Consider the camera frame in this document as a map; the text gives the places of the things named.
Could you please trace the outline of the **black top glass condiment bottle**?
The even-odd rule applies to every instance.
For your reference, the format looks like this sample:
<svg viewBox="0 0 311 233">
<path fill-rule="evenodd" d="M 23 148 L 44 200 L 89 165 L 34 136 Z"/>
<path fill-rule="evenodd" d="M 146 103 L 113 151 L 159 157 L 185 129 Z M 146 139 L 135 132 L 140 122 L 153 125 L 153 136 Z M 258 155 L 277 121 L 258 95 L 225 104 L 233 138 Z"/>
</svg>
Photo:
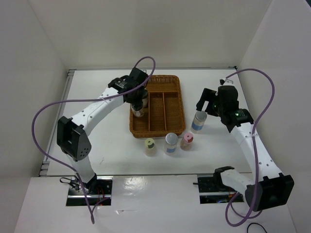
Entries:
<svg viewBox="0 0 311 233">
<path fill-rule="evenodd" d="M 130 107 L 135 117 L 143 117 L 144 115 L 143 105 L 131 104 Z"/>
</svg>

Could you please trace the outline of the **blue label shaker silver lid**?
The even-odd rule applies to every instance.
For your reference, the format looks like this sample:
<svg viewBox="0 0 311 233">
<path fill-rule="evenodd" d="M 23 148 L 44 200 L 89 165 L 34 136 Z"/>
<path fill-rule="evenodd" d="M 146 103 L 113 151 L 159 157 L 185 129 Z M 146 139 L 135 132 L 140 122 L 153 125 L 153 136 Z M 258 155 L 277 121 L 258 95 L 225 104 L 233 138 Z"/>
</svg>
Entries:
<svg viewBox="0 0 311 233">
<path fill-rule="evenodd" d="M 194 115 L 190 130 L 193 133 L 199 133 L 202 130 L 206 119 L 207 119 L 207 113 L 206 112 L 197 111 Z"/>
</svg>

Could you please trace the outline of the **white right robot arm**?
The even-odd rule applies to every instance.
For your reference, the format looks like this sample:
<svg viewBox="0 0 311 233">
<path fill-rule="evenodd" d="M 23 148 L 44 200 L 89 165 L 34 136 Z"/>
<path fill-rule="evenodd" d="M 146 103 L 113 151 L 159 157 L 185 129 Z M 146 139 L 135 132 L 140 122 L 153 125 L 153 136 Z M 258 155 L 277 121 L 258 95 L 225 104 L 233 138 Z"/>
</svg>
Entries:
<svg viewBox="0 0 311 233">
<path fill-rule="evenodd" d="M 287 203 L 294 180 L 284 175 L 274 163 L 254 129 L 254 120 L 246 109 L 239 107 L 238 92 L 234 86 L 223 85 L 218 90 L 204 89 L 207 101 L 205 112 L 219 117 L 228 132 L 239 144 L 250 168 L 250 179 L 231 166 L 215 169 L 214 188 L 223 191 L 227 187 L 239 192 L 253 211 L 262 211 Z"/>
</svg>

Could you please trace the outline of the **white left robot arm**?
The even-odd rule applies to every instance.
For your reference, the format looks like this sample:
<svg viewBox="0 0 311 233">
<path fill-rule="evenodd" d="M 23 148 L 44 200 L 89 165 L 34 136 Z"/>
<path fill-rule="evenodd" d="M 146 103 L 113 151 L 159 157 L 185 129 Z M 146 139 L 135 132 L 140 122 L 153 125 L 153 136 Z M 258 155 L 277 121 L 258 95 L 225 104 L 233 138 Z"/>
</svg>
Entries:
<svg viewBox="0 0 311 233">
<path fill-rule="evenodd" d="M 186 129 L 179 78 L 152 76 L 132 68 L 130 74 L 114 78 L 104 92 L 84 110 L 57 122 L 56 143 L 75 170 L 79 188 L 86 194 L 98 187 L 89 153 L 92 130 L 114 109 L 130 105 L 130 132 L 135 138 L 181 135 Z"/>
</svg>

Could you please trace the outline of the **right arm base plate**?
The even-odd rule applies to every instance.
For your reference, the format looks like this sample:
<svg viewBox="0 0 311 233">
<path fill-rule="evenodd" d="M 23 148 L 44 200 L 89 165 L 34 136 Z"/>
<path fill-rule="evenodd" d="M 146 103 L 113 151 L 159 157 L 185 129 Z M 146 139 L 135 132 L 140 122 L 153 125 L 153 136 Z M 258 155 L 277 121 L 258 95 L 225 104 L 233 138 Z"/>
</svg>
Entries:
<svg viewBox="0 0 311 233">
<path fill-rule="evenodd" d="M 213 175 L 198 175 L 192 183 L 198 188 L 201 204 L 228 203 L 236 194 L 230 187 L 218 187 Z"/>
</svg>

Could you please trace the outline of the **pink lid spice jar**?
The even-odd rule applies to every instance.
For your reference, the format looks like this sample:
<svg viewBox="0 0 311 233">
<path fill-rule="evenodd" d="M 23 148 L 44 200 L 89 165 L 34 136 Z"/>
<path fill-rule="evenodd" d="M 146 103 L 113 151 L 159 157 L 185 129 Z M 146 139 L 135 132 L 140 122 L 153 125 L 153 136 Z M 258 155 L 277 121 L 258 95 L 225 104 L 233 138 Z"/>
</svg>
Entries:
<svg viewBox="0 0 311 233">
<path fill-rule="evenodd" d="M 180 148 L 185 151 L 190 150 L 192 147 L 193 139 L 194 137 L 192 133 L 185 133 L 181 140 Z"/>
</svg>

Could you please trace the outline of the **yellow lid spice jar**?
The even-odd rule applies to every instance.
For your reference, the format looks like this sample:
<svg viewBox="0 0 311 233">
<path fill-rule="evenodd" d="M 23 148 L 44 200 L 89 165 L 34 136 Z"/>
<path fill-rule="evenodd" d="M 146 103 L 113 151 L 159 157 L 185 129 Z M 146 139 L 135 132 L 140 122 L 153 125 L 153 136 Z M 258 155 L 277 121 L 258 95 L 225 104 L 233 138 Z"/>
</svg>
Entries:
<svg viewBox="0 0 311 233">
<path fill-rule="evenodd" d="M 155 141 L 152 138 L 147 138 L 145 140 L 145 154 L 147 156 L 153 156 L 156 153 Z"/>
</svg>

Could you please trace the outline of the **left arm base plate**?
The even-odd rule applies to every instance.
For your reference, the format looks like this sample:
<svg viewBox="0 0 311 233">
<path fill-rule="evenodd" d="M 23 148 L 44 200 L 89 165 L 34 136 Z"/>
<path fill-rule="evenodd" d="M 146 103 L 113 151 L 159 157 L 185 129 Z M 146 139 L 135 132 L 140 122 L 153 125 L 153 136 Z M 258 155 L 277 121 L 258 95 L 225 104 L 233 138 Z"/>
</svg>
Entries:
<svg viewBox="0 0 311 233">
<path fill-rule="evenodd" d="M 82 187 L 76 176 L 61 177 L 60 183 L 69 185 L 66 206 L 86 206 Z M 90 206 L 94 206 L 97 203 L 99 203 L 100 206 L 110 206 L 112 186 L 112 176 L 98 176 L 95 187 L 92 187 L 90 191 L 86 189 Z"/>
</svg>

